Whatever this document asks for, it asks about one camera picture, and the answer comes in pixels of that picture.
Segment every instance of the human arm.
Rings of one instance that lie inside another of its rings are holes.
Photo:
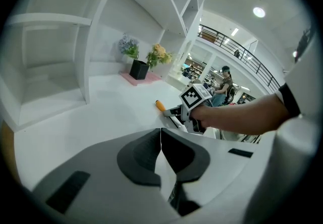
[[[225,84],[225,85],[223,86],[223,88],[222,88],[222,89],[217,90],[217,91],[215,91],[214,93],[215,93],[215,94],[222,94],[222,93],[225,93],[225,92],[226,92],[226,90],[228,89],[228,87],[229,87],[229,85],[228,85],[228,84]]]
[[[191,117],[200,120],[204,128],[259,135],[276,130],[291,115],[280,99],[272,94],[242,105],[199,106],[192,111]]]

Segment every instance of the black pad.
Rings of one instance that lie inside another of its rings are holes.
[[[160,129],[126,144],[117,155],[121,172],[133,183],[161,187],[155,165],[160,153]]]
[[[83,171],[75,171],[56,192],[46,201],[46,204],[58,212],[64,214],[81,188],[84,186],[89,173]]]
[[[210,155],[206,149],[166,128],[161,129],[161,144],[168,163],[176,173],[177,182],[198,180],[210,164]]]
[[[253,155],[253,152],[245,151],[241,149],[231,149],[228,152],[239,156],[243,156],[243,157],[251,157]]]

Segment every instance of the white table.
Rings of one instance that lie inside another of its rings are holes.
[[[155,106],[181,103],[180,91],[164,81],[132,86],[120,75],[90,77],[91,103],[15,134],[22,184],[32,190],[51,170],[95,143],[152,128],[174,128]]]
[[[183,75],[168,74],[167,82],[178,90],[183,91],[191,80]]]

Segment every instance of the hand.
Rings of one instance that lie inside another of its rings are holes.
[[[208,123],[208,120],[209,120],[208,115],[209,115],[210,109],[211,109],[211,107],[206,106],[206,105],[198,106],[192,110],[190,117],[192,117],[196,120],[200,120],[202,127],[207,128],[210,126]]]

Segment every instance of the black flower pot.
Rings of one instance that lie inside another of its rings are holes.
[[[136,80],[144,80],[149,70],[149,65],[142,61],[134,60],[129,75]]]

